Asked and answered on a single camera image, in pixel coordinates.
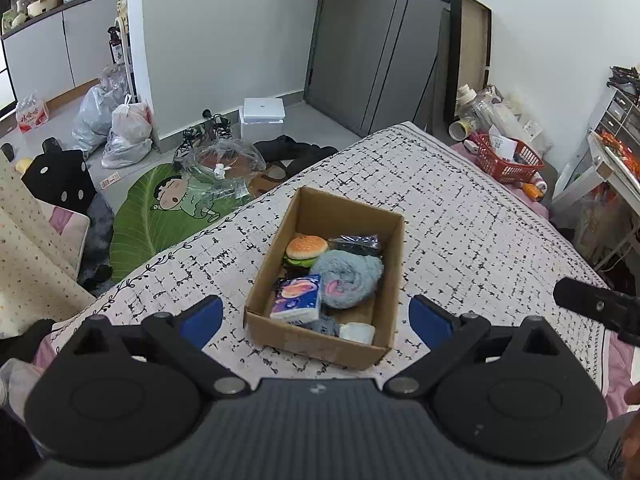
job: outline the white box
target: white box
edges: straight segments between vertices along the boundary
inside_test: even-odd
[[[260,140],[273,140],[284,134],[284,120],[247,123],[244,118],[243,108],[240,107],[238,110],[241,139],[254,143]]]
[[[244,100],[244,122],[274,123],[285,117],[284,103],[280,98],[247,98]]]

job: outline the bedspread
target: bedspread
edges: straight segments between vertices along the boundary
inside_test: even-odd
[[[403,274],[392,350],[379,364],[351,370],[256,346],[242,327],[244,301],[270,240],[300,186],[317,187],[404,215]],[[468,160],[411,123],[373,134],[314,165],[220,224],[158,254],[50,336],[55,351],[85,317],[138,323],[178,314],[207,294],[224,302],[222,328],[204,351],[255,388],[261,378],[372,377],[382,384],[428,348],[411,329],[409,300],[423,294],[453,314],[473,311],[494,324],[545,316],[596,384],[608,389],[609,333],[558,308],[563,276],[604,286],[574,248]]]

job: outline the white lid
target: white lid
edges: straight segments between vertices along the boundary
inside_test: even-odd
[[[286,116],[279,98],[245,99],[242,114],[246,122],[281,121]]]
[[[464,106],[473,101],[477,95],[473,88],[469,88],[469,85],[462,85],[458,88],[458,104]]]

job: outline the white cabinet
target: white cabinet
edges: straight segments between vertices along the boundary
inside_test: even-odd
[[[116,0],[91,0],[62,14],[71,73],[76,86],[80,86],[113,64],[107,29],[113,27]]]
[[[62,12],[33,23],[3,43],[18,101],[34,92],[50,100],[74,88]]]

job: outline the gray pants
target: gray pants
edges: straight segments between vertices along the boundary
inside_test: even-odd
[[[614,480],[622,480],[625,463],[622,460],[620,437],[635,414],[636,412],[627,413],[608,422],[600,440],[590,453],[590,459],[595,466]]]

